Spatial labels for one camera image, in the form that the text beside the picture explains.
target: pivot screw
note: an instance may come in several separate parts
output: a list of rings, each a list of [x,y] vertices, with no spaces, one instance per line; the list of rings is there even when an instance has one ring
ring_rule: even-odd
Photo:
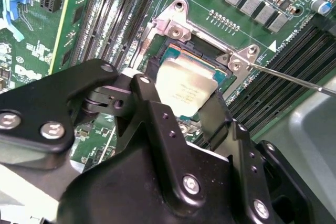
[[[267,210],[267,207],[264,203],[262,203],[260,200],[256,199],[253,201],[254,208],[256,209],[258,215],[262,217],[263,219],[268,219],[269,212]]]
[[[198,184],[197,180],[195,180],[192,176],[186,175],[183,178],[183,186],[190,194],[198,194],[200,191],[200,185]]]
[[[59,139],[64,133],[63,125],[57,122],[46,123],[41,128],[41,135],[46,139]]]
[[[21,118],[11,112],[0,114],[0,130],[10,130],[21,123]]]
[[[275,151],[275,148],[273,145],[271,144],[266,144],[267,145],[267,148],[269,148],[271,151]]]

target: black plastic bracket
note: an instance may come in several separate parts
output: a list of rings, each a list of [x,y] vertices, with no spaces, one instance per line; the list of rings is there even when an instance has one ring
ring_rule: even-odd
[[[273,208],[285,223],[336,223],[276,146],[271,142],[261,141],[256,149],[263,156]]]
[[[41,169],[60,166],[72,147],[73,121],[88,90],[112,84],[117,76],[114,67],[95,59],[1,94],[0,114],[14,113],[20,123],[0,129],[0,163]],[[48,122],[61,124],[63,136],[43,137],[41,127]]]
[[[167,204],[181,216],[188,216],[205,203],[205,188],[173,111],[160,102],[154,82],[137,74],[131,81],[137,111],[131,121],[116,118],[118,142],[116,152],[140,141],[139,131],[146,131],[154,166]],[[192,177],[199,192],[190,193],[184,186],[185,176]]]

